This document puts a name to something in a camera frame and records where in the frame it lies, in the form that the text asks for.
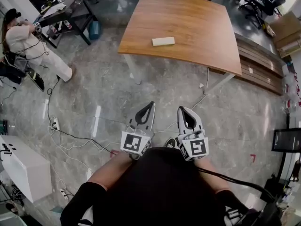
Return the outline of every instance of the black sleeve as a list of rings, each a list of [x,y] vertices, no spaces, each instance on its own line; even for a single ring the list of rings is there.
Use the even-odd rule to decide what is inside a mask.
[[[223,190],[216,194],[218,201],[224,206],[237,209],[241,214],[246,214],[248,208],[229,190]]]
[[[106,191],[99,184],[84,183],[64,208],[60,218],[62,226],[77,226],[87,209],[105,196]]]

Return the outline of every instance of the white outfit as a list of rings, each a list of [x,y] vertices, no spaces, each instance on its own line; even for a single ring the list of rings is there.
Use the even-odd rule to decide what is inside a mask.
[[[10,51],[26,56],[30,63],[45,65],[64,81],[68,81],[72,76],[71,68],[45,43],[29,34],[29,28],[29,26],[14,26],[7,31],[5,40]]]

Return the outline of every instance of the marble floor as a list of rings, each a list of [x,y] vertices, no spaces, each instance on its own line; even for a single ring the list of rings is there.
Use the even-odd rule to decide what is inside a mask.
[[[107,148],[118,150],[116,143],[120,142],[131,108],[155,101],[153,130],[164,130],[176,121],[180,105],[192,107],[202,98],[203,89],[199,84],[206,84],[207,69],[181,61],[134,56],[143,78],[142,84],[136,85],[129,78],[123,56],[117,53],[124,24],[110,21],[108,26],[108,21],[96,12],[103,21],[100,39],[87,46],[81,38],[67,34],[58,49],[53,50],[65,62],[75,65],[77,72],[68,83],[59,81],[49,102],[49,116],[57,117],[61,130],[67,133],[92,137],[103,146],[112,142]],[[46,90],[57,82],[55,74],[47,68],[36,66],[34,69],[42,76]],[[219,77],[219,74],[210,73],[209,84]],[[7,86],[0,89],[1,98],[11,91]],[[26,79],[4,102],[1,119],[9,120],[11,135],[18,135],[52,164],[53,193],[33,204],[25,202],[26,210],[43,226],[52,226],[60,225],[60,215],[50,210],[68,203],[59,192],[63,187],[60,179],[76,193],[90,175],[87,167],[97,170],[110,159],[110,154],[91,143],[67,150],[86,142],[67,135],[61,135],[61,145],[67,149],[59,147],[60,135],[55,133],[51,137],[48,132],[47,99],[46,92],[42,93]],[[96,117],[98,107],[101,111]],[[221,173],[263,186],[272,173],[278,172],[282,154],[271,151],[273,129],[285,127],[278,96],[232,79],[208,95],[194,111],[201,117],[209,137],[209,158]],[[155,134],[153,146],[162,146],[169,137],[177,135],[174,125],[166,132]],[[254,162],[250,154],[256,155]],[[246,202],[249,193],[259,196],[258,192],[246,187],[231,187],[242,202]]]

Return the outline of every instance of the desk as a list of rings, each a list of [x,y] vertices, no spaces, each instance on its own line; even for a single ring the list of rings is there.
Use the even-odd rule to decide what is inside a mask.
[[[90,45],[91,42],[90,40],[84,35],[84,30],[86,26],[89,24],[89,22],[93,19],[94,21],[97,21],[96,16],[92,13],[92,10],[90,6],[88,5],[87,0],[63,0],[64,4],[66,7],[63,10],[57,11],[45,18],[42,16],[37,20],[37,22],[40,23],[41,27],[46,27],[48,25],[63,21],[63,20],[68,20],[69,23],[72,25],[72,29],[65,29],[60,32],[58,31],[57,33],[50,33],[50,36],[53,35],[59,35],[64,32],[72,32],[76,31],[82,38],[83,40]],[[84,12],[83,10],[80,10],[79,8],[81,7],[81,4],[85,6],[88,12]],[[85,18],[86,20],[84,21],[83,25],[79,28],[79,26],[75,23],[75,21],[78,21],[80,19]],[[43,38],[47,39],[47,41],[54,47],[57,48],[57,46],[50,41],[44,34],[42,34]]]
[[[152,39],[164,37],[174,37],[175,44],[152,45]],[[241,75],[226,8],[206,0],[139,0],[118,52],[124,54],[136,84],[141,79],[130,54],[178,59],[226,72],[205,94]]]

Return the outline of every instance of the power strip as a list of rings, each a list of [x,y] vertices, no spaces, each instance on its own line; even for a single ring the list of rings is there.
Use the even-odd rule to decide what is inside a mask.
[[[52,127],[53,127],[53,129],[60,130],[60,124],[58,123],[58,119],[57,118],[53,119]]]
[[[65,190],[60,189],[60,192],[61,192],[61,194],[63,195],[64,199],[65,199],[65,200],[68,200],[68,196],[66,195]]]

